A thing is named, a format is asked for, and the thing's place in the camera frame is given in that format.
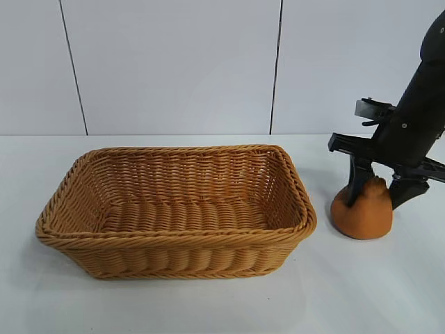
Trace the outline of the scratched black right gripper finger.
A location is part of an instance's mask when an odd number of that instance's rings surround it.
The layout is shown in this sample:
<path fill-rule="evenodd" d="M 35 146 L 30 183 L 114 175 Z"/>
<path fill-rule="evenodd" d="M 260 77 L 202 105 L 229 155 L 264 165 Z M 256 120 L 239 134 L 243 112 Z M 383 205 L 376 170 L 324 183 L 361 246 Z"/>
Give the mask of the scratched black right gripper finger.
<path fill-rule="evenodd" d="M 389 187 L 393 210 L 408 200 L 423 195 L 427 192 L 427 190 L 428 182 L 426 180 L 414 178 L 394 178 Z"/>

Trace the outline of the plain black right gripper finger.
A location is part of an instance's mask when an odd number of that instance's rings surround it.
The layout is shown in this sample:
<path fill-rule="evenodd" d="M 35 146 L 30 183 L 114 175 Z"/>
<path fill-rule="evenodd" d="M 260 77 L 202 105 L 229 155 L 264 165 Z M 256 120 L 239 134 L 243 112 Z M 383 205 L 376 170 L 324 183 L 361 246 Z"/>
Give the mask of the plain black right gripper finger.
<path fill-rule="evenodd" d="M 346 185 L 345 204 L 352 207 L 367 181 L 374 177 L 372 161 L 365 158 L 350 158 L 350 172 Z"/>

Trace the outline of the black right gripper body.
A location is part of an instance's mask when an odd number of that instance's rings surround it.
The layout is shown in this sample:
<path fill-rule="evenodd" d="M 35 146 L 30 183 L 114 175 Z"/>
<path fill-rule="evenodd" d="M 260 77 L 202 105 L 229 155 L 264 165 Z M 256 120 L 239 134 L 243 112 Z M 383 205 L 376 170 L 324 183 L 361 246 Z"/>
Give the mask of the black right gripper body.
<path fill-rule="evenodd" d="M 365 127 L 377 127 L 372 137 L 333 133 L 329 151 L 370 159 L 403 177 L 444 181 L 444 164 L 427 158 L 444 132 L 443 61 L 422 62 L 396 106 L 362 98 L 355 115 L 368 119 Z"/>

